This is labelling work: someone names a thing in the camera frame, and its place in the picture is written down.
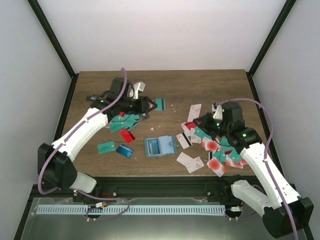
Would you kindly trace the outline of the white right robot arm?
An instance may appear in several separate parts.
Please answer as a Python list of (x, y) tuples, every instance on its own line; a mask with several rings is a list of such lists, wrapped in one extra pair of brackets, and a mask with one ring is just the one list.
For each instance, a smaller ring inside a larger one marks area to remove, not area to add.
[(226, 137), (229, 145), (248, 163), (264, 192), (239, 179), (222, 188), (223, 198), (229, 202), (242, 200), (261, 216), (264, 227), (275, 239), (293, 234), (310, 221), (314, 204), (288, 183), (268, 155), (268, 144), (263, 144), (257, 131), (247, 127), (242, 107), (236, 99), (226, 100), (215, 107), (215, 112), (195, 118), (193, 122), (207, 135)]

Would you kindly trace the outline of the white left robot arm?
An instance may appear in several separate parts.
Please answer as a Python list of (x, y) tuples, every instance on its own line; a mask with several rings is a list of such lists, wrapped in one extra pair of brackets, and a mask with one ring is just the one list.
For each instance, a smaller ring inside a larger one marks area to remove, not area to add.
[(38, 148), (38, 190), (41, 194), (51, 193), (42, 189), (42, 181), (46, 181), (53, 185), (52, 191), (70, 189), (84, 192), (91, 202), (101, 198), (102, 189), (97, 186), (97, 181), (77, 171), (73, 162), (85, 144), (120, 113), (139, 115), (157, 108), (153, 100), (141, 95), (144, 88), (142, 81), (132, 84), (126, 78), (114, 78), (108, 90), (92, 97), (85, 115), (67, 133)]

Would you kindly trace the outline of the white flower VIP card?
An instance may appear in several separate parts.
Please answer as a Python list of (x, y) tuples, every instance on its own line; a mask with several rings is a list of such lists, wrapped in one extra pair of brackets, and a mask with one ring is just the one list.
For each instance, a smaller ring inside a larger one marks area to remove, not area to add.
[(196, 161), (190, 157), (189, 155), (185, 154), (184, 152), (181, 152), (179, 156), (177, 157), (176, 161), (185, 167), (192, 166), (196, 163)]

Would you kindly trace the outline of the light blue card holder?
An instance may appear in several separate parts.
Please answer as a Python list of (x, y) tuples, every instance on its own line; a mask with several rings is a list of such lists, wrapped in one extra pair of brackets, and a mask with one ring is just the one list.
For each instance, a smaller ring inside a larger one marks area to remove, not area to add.
[(163, 157), (177, 154), (177, 142), (174, 136), (164, 135), (144, 139), (145, 155), (147, 158)]

